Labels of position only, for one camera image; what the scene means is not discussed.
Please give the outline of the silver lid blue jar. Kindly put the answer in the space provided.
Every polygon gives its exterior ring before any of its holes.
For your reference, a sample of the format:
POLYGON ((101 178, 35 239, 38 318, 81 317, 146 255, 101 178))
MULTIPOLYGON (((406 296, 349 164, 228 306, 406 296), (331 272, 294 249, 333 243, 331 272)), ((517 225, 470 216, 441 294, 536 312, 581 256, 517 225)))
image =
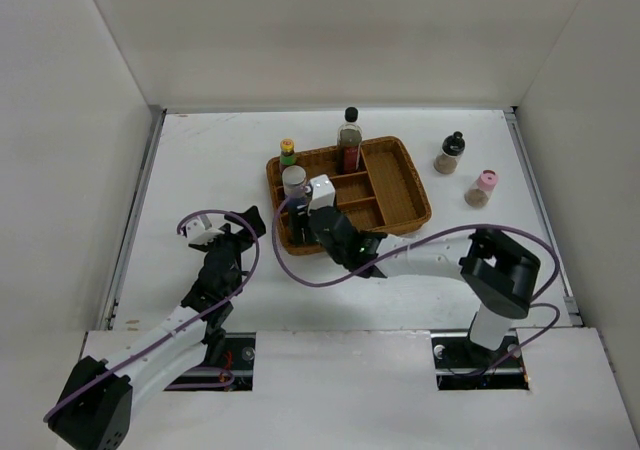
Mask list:
POLYGON ((303 167, 291 165, 282 172, 282 185, 286 197, 302 198, 305 195, 307 175, 303 167))

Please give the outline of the red chili sauce bottle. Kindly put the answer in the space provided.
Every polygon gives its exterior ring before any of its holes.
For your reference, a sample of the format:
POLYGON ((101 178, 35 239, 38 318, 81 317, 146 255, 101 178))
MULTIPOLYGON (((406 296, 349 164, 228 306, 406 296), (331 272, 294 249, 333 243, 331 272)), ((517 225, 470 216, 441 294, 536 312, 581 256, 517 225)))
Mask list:
POLYGON ((283 172, 286 168, 296 164, 297 156, 294 141, 290 138, 280 142, 279 168, 283 172))

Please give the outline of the dark soy sauce bottle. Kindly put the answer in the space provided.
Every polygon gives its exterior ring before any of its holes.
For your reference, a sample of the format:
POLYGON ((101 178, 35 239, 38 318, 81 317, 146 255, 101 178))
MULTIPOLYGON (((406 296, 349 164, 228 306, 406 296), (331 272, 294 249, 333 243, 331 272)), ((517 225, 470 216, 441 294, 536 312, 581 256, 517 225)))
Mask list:
POLYGON ((359 169, 362 130, 358 124, 358 117, 359 111, 356 107, 346 108, 345 122, 338 130, 338 169, 341 174, 355 173, 359 169))

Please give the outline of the black cap pepper shaker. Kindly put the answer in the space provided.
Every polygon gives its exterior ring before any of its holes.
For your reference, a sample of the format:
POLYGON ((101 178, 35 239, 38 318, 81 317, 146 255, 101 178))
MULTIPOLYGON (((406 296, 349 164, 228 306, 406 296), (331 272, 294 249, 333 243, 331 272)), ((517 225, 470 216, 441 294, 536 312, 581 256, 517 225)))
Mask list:
POLYGON ((452 174, 465 151, 465 140, 463 133, 455 131, 447 136, 440 147, 440 151, 434 159, 434 169, 444 175, 452 174))

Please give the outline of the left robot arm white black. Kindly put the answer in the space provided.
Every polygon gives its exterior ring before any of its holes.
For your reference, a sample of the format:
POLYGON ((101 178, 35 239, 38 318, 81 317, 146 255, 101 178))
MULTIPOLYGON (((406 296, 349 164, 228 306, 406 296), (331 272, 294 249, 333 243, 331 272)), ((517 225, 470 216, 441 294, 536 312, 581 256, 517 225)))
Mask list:
POLYGON ((243 252, 260 248, 266 226, 256 206, 226 212, 220 228, 206 226, 205 211, 178 225, 190 247, 204 254, 186 296, 156 327, 102 359, 86 356, 73 367, 48 428, 74 449, 115 449, 132 420, 155 395, 186 371, 214 368, 224 357, 223 323, 255 270, 242 268, 243 252))

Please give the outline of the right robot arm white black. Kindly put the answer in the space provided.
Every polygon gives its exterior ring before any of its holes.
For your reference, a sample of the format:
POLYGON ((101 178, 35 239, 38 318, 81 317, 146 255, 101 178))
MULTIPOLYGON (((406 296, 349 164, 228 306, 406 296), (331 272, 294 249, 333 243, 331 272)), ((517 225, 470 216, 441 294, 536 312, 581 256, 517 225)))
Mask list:
POLYGON ((506 233, 481 226, 469 236, 431 241, 356 229, 334 205, 309 205, 308 228, 334 263, 359 278, 437 277, 465 283, 480 301, 464 354, 489 364, 511 324, 529 314, 540 259, 506 233))

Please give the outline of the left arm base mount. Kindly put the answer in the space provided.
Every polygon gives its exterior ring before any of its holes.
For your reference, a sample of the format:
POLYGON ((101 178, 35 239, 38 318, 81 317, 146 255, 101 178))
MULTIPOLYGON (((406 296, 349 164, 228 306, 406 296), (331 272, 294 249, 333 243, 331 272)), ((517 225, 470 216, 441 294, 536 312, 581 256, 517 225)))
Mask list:
POLYGON ((251 391, 256 361, 256 333, 226 333, 207 350, 205 360, 172 382, 173 392, 251 391))

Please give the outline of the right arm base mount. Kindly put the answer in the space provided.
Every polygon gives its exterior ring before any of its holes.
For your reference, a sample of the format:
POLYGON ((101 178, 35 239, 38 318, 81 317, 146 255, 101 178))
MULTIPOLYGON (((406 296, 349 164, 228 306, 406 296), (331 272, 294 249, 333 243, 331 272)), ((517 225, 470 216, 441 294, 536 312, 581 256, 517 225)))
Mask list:
POLYGON ((519 344, 507 335, 498 350, 487 350, 462 334, 436 334, 431 339, 436 385, 441 391, 529 389, 524 360, 519 352, 506 354, 519 344))

